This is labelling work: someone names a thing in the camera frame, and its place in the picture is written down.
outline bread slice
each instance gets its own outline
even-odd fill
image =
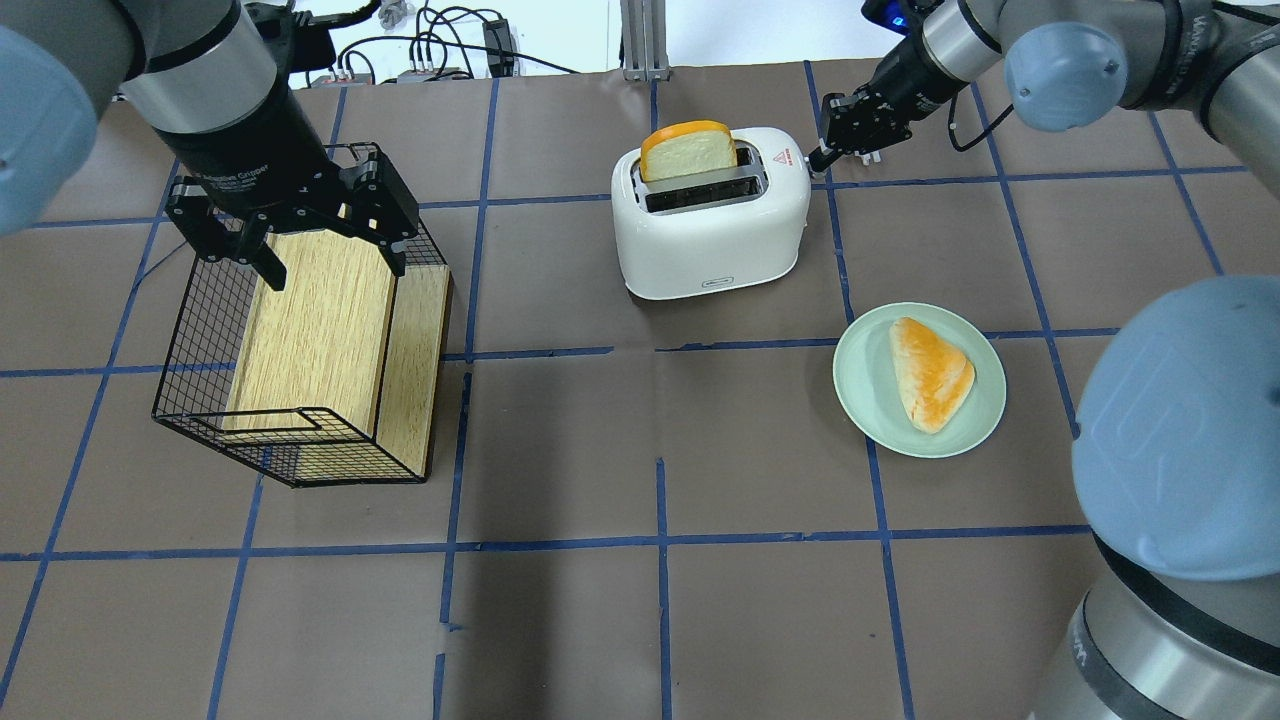
[[[659,179],[732,168],[737,150],[728,127],[716,120],[668,126],[640,145],[640,179]]]
[[[899,318],[890,328],[890,338],[902,409],[916,429],[934,434],[969,397],[973,363],[914,318]]]

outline bundle of cables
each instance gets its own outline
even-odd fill
[[[408,41],[408,61],[410,61],[410,68],[412,68],[415,73],[433,73],[430,77],[424,78],[426,81],[475,78],[476,77],[475,69],[471,65],[471,59],[467,58],[466,53],[467,50],[479,50],[488,54],[495,54],[503,59],[522,58],[525,60],[538,63],[540,65],[547,65],[548,68],[553,68],[564,73],[575,73],[575,74],[577,73],[577,70],[543,60],[540,58],[534,58],[532,55],[526,55],[524,53],[516,53],[513,50],[502,50],[485,45],[468,45],[466,42],[462,42],[462,35],[453,26],[453,23],[460,22],[468,17],[475,17],[481,22],[489,22],[489,18],[485,17],[485,13],[492,14],[492,17],[495,20],[506,19],[502,15],[502,13],[492,8],[471,9],[471,8],[463,8],[461,5],[451,5],[443,10],[433,10],[428,8],[426,3],[424,3],[422,8],[413,17],[412,36],[380,35],[375,37],[366,37],[364,40],[357,40],[351,45],[347,45],[346,47],[342,49],[340,53],[338,53],[335,67],[330,68],[330,70],[335,72],[335,74],[340,74],[337,70],[344,70],[348,74],[355,74],[356,70],[352,67],[352,60],[351,60],[351,58],[355,55],[358,56],[361,61],[364,61],[364,64],[369,68],[370,79],[374,83],[376,83],[378,77],[374,72],[372,61],[370,61],[367,55],[365,55],[360,50],[356,50],[356,47],[369,42],[398,40],[398,41]],[[443,29],[448,29],[449,36],[452,36],[452,40],[445,40],[444,37],[442,37],[436,32],[436,28],[442,28],[442,32]],[[431,45],[438,45],[440,49],[439,63],[435,61],[436,58],[431,53]],[[462,67],[449,65],[451,47],[462,50]],[[387,79],[384,82],[393,82],[393,81]]]

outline metal post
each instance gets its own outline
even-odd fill
[[[667,79],[667,0],[621,0],[622,77]]]

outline wire basket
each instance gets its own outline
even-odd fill
[[[410,268],[445,264],[421,220],[404,258]],[[227,410],[256,286],[257,275],[234,263],[195,261],[151,416],[291,487],[426,482],[328,407]],[[237,415],[262,419],[251,430],[227,429]]]

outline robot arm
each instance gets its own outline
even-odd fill
[[[333,63],[326,28],[349,20],[239,0],[0,4],[0,55],[40,63],[59,86],[0,96],[0,233],[35,220],[84,161],[119,86],[191,173],[165,213],[201,259],[230,258],[280,290],[266,234],[326,228],[376,245],[403,274],[416,200],[376,145],[348,145],[353,167],[335,164],[288,86],[289,70]]]
[[[1116,105],[1190,110],[1280,197],[1280,5],[868,0],[863,13],[906,38],[852,95],[823,97],[814,172],[910,138],[913,120],[1004,58],[1027,124],[1060,132]]]

